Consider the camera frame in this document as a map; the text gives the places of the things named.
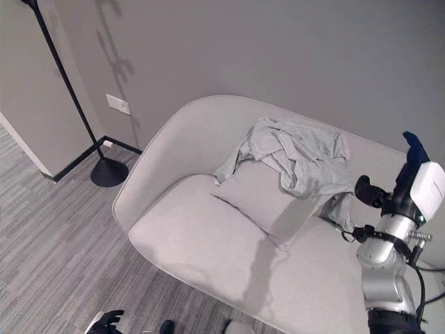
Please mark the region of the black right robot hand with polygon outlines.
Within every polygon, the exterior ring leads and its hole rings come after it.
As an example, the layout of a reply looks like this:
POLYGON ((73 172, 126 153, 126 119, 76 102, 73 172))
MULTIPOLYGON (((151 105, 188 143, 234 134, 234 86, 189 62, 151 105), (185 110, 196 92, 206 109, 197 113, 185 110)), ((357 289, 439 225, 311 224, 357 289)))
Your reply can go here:
POLYGON ((444 169, 431 161, 418 137, 403 132, 409 145, 406 162, 389 193, 373 186, 370 178, 360 176, 355 185, 355 197, 364 204, 381 209, 384 215, 401 215, 420 228, 430 221, 444 201, 444 169))

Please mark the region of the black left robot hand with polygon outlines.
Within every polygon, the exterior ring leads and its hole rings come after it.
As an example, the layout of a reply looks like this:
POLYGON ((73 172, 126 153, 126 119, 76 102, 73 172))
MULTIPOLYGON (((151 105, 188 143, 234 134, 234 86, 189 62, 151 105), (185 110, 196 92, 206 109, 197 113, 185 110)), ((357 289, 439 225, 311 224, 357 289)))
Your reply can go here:
POLYGON ((124 310, 112 310, 109 312, 98 312, 89 323, 85 333, 122 334, 117 329, 124 310))

